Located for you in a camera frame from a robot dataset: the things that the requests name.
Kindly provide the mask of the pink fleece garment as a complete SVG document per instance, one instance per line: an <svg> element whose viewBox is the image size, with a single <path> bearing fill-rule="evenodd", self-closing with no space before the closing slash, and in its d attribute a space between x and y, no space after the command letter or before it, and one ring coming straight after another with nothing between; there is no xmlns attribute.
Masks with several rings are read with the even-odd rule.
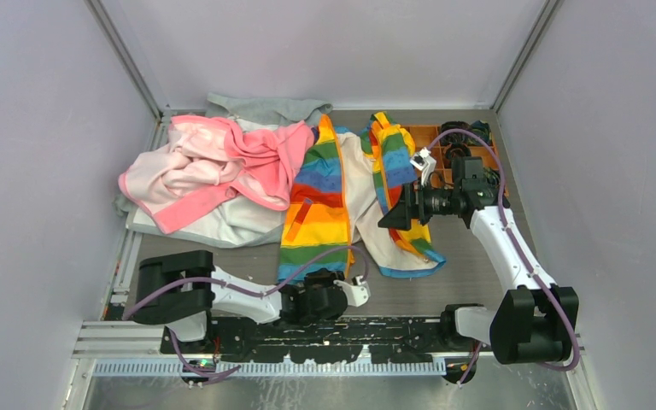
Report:
<svg viewBox="0 0 656 410"><path fill-rule="evenodd" d="M140 154L118 184L165 234L238 196L284 211L314 142L303 121L244 132L227 118L178 115L168 127L167 143Z"/></svg>

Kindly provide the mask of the rainbow striped zip jacket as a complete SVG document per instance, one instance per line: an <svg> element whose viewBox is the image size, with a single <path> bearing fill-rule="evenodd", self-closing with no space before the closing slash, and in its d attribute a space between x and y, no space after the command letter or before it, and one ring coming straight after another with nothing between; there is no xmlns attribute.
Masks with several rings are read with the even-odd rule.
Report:
<svg viewBox="0 0 656 410"><path fill-rule="evenodd" d="M290 193L278 281L300 281L320 269L349 275L355 256L349 247L357 241L385 277L422 278L440 270L446 259L434 249L427 226L378 227L401 187L417 178L409 131L378 112L359 134L334 126L327 115L314 132L315 145L305 154Z"/></svg>

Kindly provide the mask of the grey white garment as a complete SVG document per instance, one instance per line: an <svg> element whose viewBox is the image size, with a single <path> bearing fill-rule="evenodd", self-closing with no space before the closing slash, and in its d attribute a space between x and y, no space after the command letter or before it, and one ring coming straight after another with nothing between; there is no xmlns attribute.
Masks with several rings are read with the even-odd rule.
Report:
<svg viewBox="0 0 656 410"><path fill-rule="evenodd" d="M274 130L278 126L288 126L303 121L311 126L316 142L314 129L321 117L329 114L332 109L331 103L319 99L236 98L211 93L207 97L207 107L203 114L182 115L227 118L236 121L244 132L258 129ZM173 117L167 124L167 133ZM238 196L222 203L214 211L185 228L165 234L121 191L115 204L126 216L126 226L131 231L177 238L222 249L276 243L287 212L287 209L274 211L264 208L244 196Z"/></svg>

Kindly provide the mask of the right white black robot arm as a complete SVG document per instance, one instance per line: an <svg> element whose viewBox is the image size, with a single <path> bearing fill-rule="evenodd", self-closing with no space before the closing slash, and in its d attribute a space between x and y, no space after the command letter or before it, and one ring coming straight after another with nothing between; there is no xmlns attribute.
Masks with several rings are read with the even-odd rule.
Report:
<svg viewBox="0 0 656 410"><path fill-rule="evenodd" d="M491 184L481 158L452 162L452 183L431 186L435 161L426 150L413 156L420 180L404 184L396 204L378 222L407 231L437 215L455 215L480 242L505 294L500 306L450 305L440 328L442 344L462 350L473 340L491 347L501 364L538 363L558 371L573 369L579 359L575 332L579 298L559 286L532 254L516 226L504 195L505 178Z"/></svg>

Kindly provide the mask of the orange compartment tray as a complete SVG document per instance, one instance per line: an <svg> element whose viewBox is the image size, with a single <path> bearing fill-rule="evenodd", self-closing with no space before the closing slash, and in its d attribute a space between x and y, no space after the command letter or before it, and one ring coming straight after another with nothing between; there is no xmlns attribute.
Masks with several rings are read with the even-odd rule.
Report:
<svg viewBox="0 0 656 410"><path fill-rule="evenodd" d="M440 135L439 128L440 126L436 125L409 126L407 129L416 144L416 151L429 146ZM444 158L447 146L441 146L439 141L440 139L429 148L431 155L436 159L436 170L430 177L430 184L434 188L450 187L453 185L452 162L448 162ZM470 137L468 137L466 145L471 150L471 157L480 157L482 159L484 174L489 183L497 186L500 182L499 168L494 157L490 154L490 152L493 152L495 155L498 154L494 137L493 144L489 146L490 149L485 149L479 142Z"/></svg>

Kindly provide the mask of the dark rolled tie back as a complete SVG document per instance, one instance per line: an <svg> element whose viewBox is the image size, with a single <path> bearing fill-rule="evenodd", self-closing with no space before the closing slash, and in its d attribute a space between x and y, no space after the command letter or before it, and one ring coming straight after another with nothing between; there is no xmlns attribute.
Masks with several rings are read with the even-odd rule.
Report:
<svg viewBox="0 0 656 410"><path fill-rule="evenodd" d="M447 121L439 128L439 133L443 135L439 144L441 146L449 146L452 144L466 144L468 137L458 132L458 129L469 131L470 125L464 121Z"/></svg>

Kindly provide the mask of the silver slotted aluminium rail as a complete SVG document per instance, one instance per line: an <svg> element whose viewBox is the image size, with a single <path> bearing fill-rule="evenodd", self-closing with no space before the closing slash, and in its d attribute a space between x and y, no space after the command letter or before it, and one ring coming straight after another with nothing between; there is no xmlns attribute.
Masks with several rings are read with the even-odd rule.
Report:
<svg viewBox="0 0 656 410"><path fill-rule="evenodd" d="M357 361L318 364L312 360L294 363L230 363L220 362L214 374L229 372L235 368L235 377L384 377L384 376L443 376L446 366L443 361L432 360L421 363L373 364L366 357ZM190 372L176 359L113 359L99 360L92 371L95 377L182 377L199 378L205 370Z"/></svg>

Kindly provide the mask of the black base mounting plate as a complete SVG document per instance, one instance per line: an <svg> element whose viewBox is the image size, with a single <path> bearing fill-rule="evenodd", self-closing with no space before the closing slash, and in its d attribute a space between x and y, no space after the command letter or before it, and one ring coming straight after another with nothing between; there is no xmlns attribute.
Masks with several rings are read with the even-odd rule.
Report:
<svg viewBox="0 0 656 410"><path fill-rule="evenodd" d="M448 321L438 316L343 316L312 325L284 321L256 324L244 317L216 317L207 335L180 342L189 354L217 354L230 363L352 363L366 349L372 364L425 363L434 354L468 354L477 343L451 334Z"/></svg>

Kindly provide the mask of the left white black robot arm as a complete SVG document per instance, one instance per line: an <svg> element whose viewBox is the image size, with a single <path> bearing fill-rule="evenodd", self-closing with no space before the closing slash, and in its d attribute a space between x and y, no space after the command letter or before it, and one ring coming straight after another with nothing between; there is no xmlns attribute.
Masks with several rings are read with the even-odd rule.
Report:
<svg viewBox="0 0 656 410"><path fill-rule="evenodd" d="M340 272L321 269L298 284L262 285L238 278L214 264L212 253L197 250L142 261L137 300L123 318L140 325L164 325L196 353L214 344L209 324L218 310L258 325L283 320L310 325L336 319L349 306Z"/></svg>

